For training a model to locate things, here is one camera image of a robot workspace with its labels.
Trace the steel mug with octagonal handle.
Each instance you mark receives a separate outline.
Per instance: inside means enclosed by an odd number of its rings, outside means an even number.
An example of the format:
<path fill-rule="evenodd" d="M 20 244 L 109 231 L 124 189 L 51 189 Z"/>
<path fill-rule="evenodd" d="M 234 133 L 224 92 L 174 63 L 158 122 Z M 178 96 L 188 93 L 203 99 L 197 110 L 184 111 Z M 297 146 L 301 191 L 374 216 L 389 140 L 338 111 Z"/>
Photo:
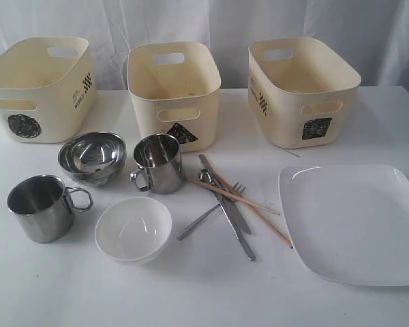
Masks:
<path fill-rule="evenodd" d="M 77 207 L 74 192 L 83 192 L 89 203 Z M 17 184 L 7 197 L 7 208 L 13 213 L 25 234 L 36 243 L 51 243 L 67 234 L 75 216 L 93 206 L 91 194 L 81 187 L 68 187 L 55 175 L 32 176 Z"/>

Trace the cream bin with square mark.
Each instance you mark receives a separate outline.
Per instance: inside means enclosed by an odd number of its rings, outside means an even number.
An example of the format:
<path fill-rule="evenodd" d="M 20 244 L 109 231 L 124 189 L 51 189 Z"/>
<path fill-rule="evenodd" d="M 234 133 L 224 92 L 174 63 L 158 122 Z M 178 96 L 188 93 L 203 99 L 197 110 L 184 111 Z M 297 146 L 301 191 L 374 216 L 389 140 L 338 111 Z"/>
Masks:
<path fill-rule="evenodd" d="M 251 111 L 267 140 L 284 149 L 334 142 L 342 132 L 361 75 L 310 37 L 249 45 Z"/>

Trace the wooden chopstick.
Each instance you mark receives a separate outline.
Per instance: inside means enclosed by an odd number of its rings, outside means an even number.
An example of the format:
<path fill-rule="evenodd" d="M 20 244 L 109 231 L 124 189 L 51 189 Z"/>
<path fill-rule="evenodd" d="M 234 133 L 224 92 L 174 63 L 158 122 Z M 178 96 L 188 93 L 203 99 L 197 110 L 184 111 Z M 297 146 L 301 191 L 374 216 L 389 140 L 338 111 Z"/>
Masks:
<path fill-rule="evenodd" d="M 238 192 L 234 192 L 234 189 L 229 189 L 230 193 L 233 193 L 237 196 L 241 196 Z M 268 226 L 270 230 L 272 230 L 276 235 L 278 235 L 291 249 L 293 248 L 292 243 L 290 242 L 289 238 L 281 232 L 277 227 L 275 227 L 262 213 L 260 213 L 259 208 L 254 208 L 252 206 L 246 205 L 250 207 L 252 211 Z"/>
<path fill-rule="evenodd" d="M 249 201 L 249 200 L 243 198 L 242 196 L 237 196 L 237 195 L 235 195 L 233 193 L 230 193 L 229 191 L 225 191 L 223 189 L 220 189 L 219 187 L 212 186 L 209 183 L 204 183 L 204 182 L 201 182 L 199 180 L 196 180 L 196 179 L 194 179 L 192 177 L 188 177 L 188 176 L 186 177 L 186 180 L 191 182 L 191 183 L 194 183 L 196 185 L 199 185 L 201 187 L 204 187 L 205 189 L 208 189 L 210 191 L 214 191 L 216 193 L 222 194 L 223 196 L 226 196 L 227 198 L 230 198 L 232 200 L 242 202 L 242 203 L 244 203 L 246 205 L 249 205 L 249 206 L 252 206 L 254 208 L 259 208 L 261 210 L 267 211 L 267 212 L 272 213 L 274 215 L 280 215 L 280 212 L 277 212 L 277 211 L 275 211 L 275 210 L 273 210 L 271 208 L 267 208 L 267 207 L 265 207 L 263 205 L 255 203 L 255 202 Z"/>

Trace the white square plate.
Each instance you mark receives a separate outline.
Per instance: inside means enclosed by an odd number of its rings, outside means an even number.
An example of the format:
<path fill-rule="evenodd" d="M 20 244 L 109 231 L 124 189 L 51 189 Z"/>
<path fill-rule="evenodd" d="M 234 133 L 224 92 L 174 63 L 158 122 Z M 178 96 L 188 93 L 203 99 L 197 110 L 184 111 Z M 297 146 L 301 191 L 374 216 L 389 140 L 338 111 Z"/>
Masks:
<path fill-rule="evenodd" d="M 409 180 L 390 165 L 288 166 L 282 217 L 304 266 L 329 281 L 409 286 Z"/>

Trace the white ceramic bowl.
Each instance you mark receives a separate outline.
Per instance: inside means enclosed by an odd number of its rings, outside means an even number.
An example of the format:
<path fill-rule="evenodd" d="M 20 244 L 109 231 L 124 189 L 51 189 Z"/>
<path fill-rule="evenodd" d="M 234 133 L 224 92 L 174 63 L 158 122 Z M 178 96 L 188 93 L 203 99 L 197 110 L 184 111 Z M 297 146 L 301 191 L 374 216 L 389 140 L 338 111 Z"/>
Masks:
<path fill-rule="evenodd" d="M 164 250 L 172 226 L 172 215 L 160 201 L 133 197 L 101 214 L 95 225 L 95 244 L 116 262 L 142 266 Z"/>

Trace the cream bin with circle mark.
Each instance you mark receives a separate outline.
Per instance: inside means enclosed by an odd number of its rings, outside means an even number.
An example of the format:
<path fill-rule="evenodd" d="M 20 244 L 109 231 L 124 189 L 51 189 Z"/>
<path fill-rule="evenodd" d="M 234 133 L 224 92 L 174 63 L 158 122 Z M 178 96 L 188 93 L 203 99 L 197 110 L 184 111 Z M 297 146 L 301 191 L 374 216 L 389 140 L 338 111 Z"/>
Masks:
<path fill-rule="evenodd" d="M 70 139 L 96 98 L 89 42 L 84 38 L 32 37 L 0 56 L 0 123 L 16 142 Z"/>

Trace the white curtain backdrop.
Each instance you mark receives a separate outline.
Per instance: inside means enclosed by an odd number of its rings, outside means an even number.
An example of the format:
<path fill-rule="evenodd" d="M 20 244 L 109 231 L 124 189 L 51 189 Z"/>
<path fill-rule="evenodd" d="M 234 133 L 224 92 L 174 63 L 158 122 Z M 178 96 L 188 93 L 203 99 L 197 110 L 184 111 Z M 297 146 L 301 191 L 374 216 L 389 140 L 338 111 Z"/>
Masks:
<path fill-rule="evenodd" d="M 127 55 L 142 44 L 202 43 L 223 87 L 243 88 L 251 43 L 308 36 L 351 64 L 363 85 L 409 92 L 409 1 L 0 1 L 0 55 L 41 35 L 87 39 L 103 90 L 125 88 Z"/>

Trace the steel fork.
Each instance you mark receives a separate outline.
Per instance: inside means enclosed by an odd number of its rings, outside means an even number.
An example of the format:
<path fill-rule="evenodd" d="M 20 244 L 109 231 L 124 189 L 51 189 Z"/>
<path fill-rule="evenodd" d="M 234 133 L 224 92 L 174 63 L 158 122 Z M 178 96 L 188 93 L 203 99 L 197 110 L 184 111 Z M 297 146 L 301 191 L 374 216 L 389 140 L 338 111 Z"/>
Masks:
<path fill-rule="evenodd" d="M 240 184 L 239 182 L 235 183 L 233 187 L 234 187 L 234 190 L 238 192 L 239 194 L 242 194 L 246 188 L 246 186 Z M 215 211 L 219 207 L 220 205 L 216 204 L 214 207 L 210 208 L 208 211 L 201 214 L 199 218 L 195 219 L 193 222 L 191 222 L 189 225 L 187 225 L 183 230 L 181 230 L 177 234 L 177 240 L 183 240 L 188 235 L 190 235 L 213 211 Z"/>

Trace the cream bin with triangle mark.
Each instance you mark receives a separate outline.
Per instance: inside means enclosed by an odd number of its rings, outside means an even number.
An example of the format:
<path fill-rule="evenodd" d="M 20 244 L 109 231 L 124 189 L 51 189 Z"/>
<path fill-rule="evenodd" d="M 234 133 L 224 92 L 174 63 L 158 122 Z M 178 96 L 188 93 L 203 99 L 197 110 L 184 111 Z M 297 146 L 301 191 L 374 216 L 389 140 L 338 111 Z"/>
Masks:
<path fill-rule="evenodd" d="M 183 153 L 212 145 L 221 78 L 205 45 L 168 42 L 131 49 L 127 85 L 143 138 L 170 134 Z"/>

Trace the steel table knife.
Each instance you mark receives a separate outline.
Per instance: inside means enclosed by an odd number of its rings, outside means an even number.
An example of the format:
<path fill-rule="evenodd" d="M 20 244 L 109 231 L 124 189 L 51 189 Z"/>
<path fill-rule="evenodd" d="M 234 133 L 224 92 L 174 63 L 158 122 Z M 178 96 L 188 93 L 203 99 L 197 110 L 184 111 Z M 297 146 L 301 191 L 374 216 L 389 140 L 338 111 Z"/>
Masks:
<path fill-rule="evenodd" d="M 235 183 L 233 186 L 230 186 L 230 184 L 228 182 L 223 182 L 223 178 L 214 171 L 214 169 L 211 167 L 211 164 L 209 163 L 209 161 L 207 160 L 207 158 L 205 157 L 204 154 L 199 154 L 199 158 L 200 158 L 200 162 L 201 164 L 209 170 L 209 172 L 213 175 L 213 178 L 215 180 L 216 185 L 221 188 L 224 189 L 226 191 L 229 191 L 229 189 L 234 189 L 234 192 L 241 192 L 243 193 L 243 191 L 245 190 L 245 187 L 240 184 L 239 182 Z M 237 225 L 240 227 L 240 229 L 245 232 L 246 234 L 251 234 L 252 231 L 249 228 L 246 220 L 244 219 L 244 217 L 241 214 L 241 211 L 237 208 L 237 206 L 235 205 L 234 201 L 230 198 L 227 198 L 225 196 L 223 196 L 223 199 L 226 203 L 226 206 L 228 207 L 229 211 L 233 214 L 234 216 L 234 220 L 237 223 Z"/>

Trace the steel mug with round handle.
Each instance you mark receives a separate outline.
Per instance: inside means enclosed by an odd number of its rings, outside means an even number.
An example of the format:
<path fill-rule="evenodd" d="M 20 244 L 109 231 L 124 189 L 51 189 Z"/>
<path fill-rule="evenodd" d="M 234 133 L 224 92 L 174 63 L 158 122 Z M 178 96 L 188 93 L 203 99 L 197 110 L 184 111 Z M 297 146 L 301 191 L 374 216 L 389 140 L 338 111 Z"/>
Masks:
<path fill-rule="evenodd" d="M 168 194 L 178 190 L 184 180 L 180 144 L 169 134 L 143 138 L 133 152 L 136 169 L 130 180 L 139 191 Z"/>

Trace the steel spoon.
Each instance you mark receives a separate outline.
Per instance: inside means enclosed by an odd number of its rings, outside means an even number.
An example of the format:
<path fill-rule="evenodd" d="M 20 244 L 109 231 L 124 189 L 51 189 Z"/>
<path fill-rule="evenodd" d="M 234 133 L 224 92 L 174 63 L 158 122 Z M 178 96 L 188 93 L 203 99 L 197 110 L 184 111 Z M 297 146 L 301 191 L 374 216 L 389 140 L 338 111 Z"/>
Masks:
<path fill-rule="evenodd" d="M 207 170 L 207 169 L 202 169 L 198 173 L 198 180 L 203 183 L 210 184 L 214 187 L 217 187 L 215 183 L 215 179 L 213 178 L 213 175 Z M 230 224 L 230 227 L 232 228 L 234 235 L 236 236 L 237 240 L 241 244 L 245 254 L 247 255 L 248 259 L 252 262 L 256 261 L 256 255 L 248 245 L 247 241 L 245 240 L 244 236 L 242 235 L 242 231 L 238 227 L 237 223 L 234 220 L 234 211 L 229 208 L 227 201 L 225 201 L 224 196 L 218 192 L 213 191 L 214 196 L 217 198 L 217 201 L 222 207 L 222 210 L 227 217 L 227 220 Z"/>

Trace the stainless steel nested bowls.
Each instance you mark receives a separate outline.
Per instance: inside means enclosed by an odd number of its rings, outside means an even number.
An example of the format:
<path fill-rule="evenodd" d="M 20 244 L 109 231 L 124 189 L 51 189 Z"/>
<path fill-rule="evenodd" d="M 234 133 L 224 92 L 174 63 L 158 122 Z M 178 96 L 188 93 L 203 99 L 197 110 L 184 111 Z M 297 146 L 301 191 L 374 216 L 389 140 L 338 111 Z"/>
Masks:
<path fill-rule="evenodd" d="M 77 183 L 101 187 L 118 177 L 127 159 L 125 141 L 108 131 L 92 131 L 70 139 L 57 160 L 63 172 Z"/>

